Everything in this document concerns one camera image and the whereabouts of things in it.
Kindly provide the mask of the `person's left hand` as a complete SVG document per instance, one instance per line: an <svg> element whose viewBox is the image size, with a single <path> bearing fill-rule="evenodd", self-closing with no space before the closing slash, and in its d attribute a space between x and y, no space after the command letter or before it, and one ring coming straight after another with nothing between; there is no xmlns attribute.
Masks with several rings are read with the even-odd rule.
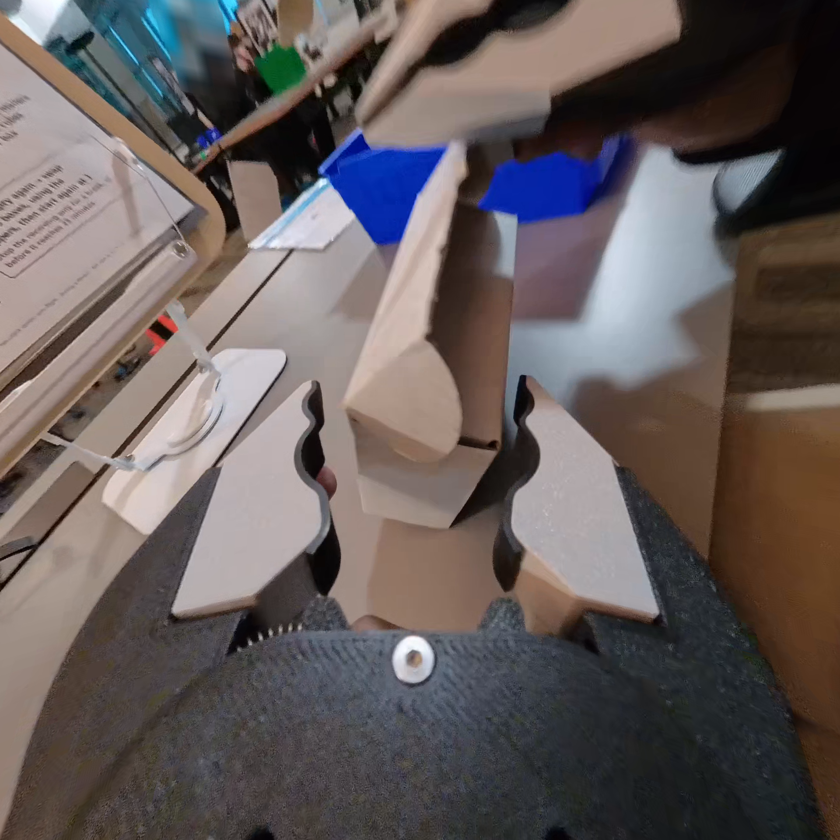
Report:
<svg viewBox="0 0 840 840"><path fill-rule="evenodd" d="M321 467L317 475L317 482L323 489L326 490L328 498L331 499L334 496L336 489L338 488L338 481L330 467ZM390 623L379 616L371 614L357 618L350 625L350 629L353 632L359 634L372 632L395 632L403 630L398 625Z"/></svg>

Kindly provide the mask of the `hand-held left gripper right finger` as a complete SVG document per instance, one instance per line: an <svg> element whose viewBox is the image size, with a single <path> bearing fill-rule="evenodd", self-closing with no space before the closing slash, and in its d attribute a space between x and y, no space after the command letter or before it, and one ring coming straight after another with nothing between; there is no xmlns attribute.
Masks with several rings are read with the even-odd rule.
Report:
<svg viewBox="0 0 840 840"><path fill-rule="evenodd" d="M519 378L518 477L503 501L493 569L537 635L585 613L641 623L660 608L612 456L541 384Z"/></svg>

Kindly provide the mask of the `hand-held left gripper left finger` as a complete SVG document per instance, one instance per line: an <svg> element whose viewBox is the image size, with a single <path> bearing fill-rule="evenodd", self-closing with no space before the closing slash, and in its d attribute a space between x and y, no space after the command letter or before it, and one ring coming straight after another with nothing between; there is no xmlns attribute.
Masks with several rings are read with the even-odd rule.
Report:
<svg viewBox="0 0 840 840"><path fill-rule="evenodd" d="M172 604L178 620L296 621L338 577L322 392L306 381L225 457Z"/></svg>

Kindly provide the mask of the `brown cardboard panel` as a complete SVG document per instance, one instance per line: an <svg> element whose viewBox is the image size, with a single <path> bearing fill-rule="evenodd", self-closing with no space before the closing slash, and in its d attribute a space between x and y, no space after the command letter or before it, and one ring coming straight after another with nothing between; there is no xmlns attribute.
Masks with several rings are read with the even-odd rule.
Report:
<svg viewBox="0 0 840 840"><path fill-rule="evenodd" d="M282 215L277 177L262 161L228 161L227 173L240 227L250 244Z"/></svg>

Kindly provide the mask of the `green bin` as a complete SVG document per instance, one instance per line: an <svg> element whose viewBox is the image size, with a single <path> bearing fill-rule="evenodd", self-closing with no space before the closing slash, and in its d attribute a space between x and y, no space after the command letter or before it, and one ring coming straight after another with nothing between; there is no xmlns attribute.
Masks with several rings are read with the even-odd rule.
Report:
<svg viewBox="0 0 840 840"><path fill-rule="evenodd" d="M272 95L280 95L301 84L308 68L295 46L274 44L255 58L255 67Z"/></svg>

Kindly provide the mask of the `blue plastic bin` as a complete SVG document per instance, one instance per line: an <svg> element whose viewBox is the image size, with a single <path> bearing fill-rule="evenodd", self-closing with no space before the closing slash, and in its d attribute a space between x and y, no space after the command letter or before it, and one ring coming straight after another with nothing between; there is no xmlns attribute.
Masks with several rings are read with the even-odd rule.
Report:
<svg viewBox="0 0 840 840"><path fill-rule="evenodd" d="M591 162L561 152L504 162L479 208L513 215L520 224L583 214L612 188L631 148L630 138L616 136ZM402 238L417 194L443 153L442 148L372 149L357 129L320 164L319 173L370 238L377 245L391 245Z"/></svg>

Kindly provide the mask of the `white leaflet with blue stripe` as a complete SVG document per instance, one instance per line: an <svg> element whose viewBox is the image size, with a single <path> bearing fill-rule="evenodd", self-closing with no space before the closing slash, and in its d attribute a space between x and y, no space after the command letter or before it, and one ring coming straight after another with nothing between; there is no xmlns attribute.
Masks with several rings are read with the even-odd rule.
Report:
<svg viewBox="0 0 840 840"><path fill-rule="evenodd" d="M320 178L261 234L250 250L322 251L355 220L353 211L330 181Z"/></svg>

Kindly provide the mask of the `white cardboard mailer box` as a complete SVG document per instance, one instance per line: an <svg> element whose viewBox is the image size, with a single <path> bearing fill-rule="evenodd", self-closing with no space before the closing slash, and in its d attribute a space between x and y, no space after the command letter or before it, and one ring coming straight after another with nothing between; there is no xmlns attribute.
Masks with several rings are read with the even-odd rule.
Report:
<svg viewBox="0 0 840 840"><path fill-rule="evenodd" d="M448 529L501 450L518 220L460 195L451 143L418 194L343 399L363 510Z"/></svg>

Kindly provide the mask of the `white instruction stand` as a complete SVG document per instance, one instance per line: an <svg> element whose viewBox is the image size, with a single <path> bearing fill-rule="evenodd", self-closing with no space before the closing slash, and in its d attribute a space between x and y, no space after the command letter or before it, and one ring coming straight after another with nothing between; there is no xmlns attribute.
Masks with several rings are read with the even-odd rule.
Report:
<svg viewBox="0 0 840 840"><path fill-rule="evenodd" d="M1 49L1 365L98 298L195 204Z"/></svg>

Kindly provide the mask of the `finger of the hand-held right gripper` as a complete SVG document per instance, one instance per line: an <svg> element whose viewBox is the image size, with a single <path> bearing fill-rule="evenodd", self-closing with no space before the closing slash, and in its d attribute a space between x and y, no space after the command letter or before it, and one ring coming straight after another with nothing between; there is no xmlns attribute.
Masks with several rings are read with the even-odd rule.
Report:
<svg viewBox="0 0 840 840"><path fill-rule="evenodd" d="M361 99L371 144L538 133L553 100L679 42L671 1L494 2L486 39L392 37Z"/></svg>
<svg viewBox="0 0 840 840"><path fill-rule="evenodd" d="M491 1L381 2L374 39L410 34L420 39L486 39L497 34Z"/></svg>

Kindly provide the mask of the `background work table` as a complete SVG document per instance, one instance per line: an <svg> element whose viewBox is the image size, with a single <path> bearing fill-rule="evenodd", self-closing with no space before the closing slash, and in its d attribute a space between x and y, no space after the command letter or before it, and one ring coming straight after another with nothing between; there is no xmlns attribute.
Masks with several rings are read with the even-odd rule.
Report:
<svg viewBox="0 0 840 840"><path fill-rule="evenodd" d="M385 28L388 16L385 8L381 7L365 17L357 30L330 48L295 87L276 94L259 105L246 119L239 121L220 140L214 142L207 151L194 156L191 160L190 172L198 175L220 154L230 151L237 144L285 117L313 93L327 76L338 72L370 43L373 43L377 33Z"/></svg>

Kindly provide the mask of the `mesh office chair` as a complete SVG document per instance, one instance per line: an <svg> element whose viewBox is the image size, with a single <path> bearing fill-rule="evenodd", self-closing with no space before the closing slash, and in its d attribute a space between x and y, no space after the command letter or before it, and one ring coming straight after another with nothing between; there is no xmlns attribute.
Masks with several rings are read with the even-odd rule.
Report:
<svg viewBox="0 0 840 840"><path fill-rule="evenodd" d="M724 164L711 188L718 221L730 221L748 209L767 190L784 162L786 150L778 149Z"/></svg>

